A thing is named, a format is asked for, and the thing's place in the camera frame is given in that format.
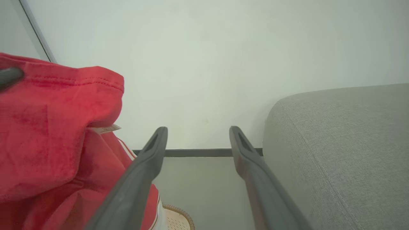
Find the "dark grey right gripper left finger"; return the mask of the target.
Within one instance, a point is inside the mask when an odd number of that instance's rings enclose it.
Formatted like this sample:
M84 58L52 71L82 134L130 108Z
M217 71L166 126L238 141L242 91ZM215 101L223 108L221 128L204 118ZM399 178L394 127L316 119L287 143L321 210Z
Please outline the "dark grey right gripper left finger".
M160 196L152 187L159 175L168 129L159 127L111 189L86 230L166 230Z

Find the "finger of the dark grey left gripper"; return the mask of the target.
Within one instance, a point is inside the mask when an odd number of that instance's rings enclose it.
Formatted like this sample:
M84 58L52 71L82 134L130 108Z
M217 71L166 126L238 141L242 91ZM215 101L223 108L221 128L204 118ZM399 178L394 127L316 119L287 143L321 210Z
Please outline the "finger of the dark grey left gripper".
M25 73L19 67L9 67L0 70L0 91L5 91L25 77Z

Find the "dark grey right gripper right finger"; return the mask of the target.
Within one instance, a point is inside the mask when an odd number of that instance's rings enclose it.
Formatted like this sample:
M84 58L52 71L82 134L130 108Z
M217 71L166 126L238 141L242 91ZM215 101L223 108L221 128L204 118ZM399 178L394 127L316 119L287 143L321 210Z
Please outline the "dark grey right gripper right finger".
M235 169L244 180L257 230L312 227L238 126L229 129Z

